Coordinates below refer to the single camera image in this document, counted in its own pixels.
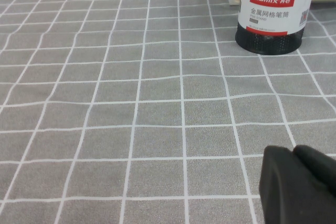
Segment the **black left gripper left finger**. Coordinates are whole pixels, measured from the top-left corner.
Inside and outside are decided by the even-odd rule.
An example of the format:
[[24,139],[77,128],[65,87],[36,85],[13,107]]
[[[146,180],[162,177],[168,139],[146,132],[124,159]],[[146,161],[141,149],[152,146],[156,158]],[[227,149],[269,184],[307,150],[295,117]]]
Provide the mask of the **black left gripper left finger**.
[[265,223],[335,223],[335,196],[293,150],[265,148],[259,194]]

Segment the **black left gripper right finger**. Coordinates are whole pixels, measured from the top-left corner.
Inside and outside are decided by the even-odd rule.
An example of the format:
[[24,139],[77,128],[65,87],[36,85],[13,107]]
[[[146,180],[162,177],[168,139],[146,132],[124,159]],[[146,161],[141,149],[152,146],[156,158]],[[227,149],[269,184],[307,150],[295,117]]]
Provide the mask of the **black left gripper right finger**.
[[293,153],[326,186],[330,194],[335,196],[335,160],[307,145],[297,145]]

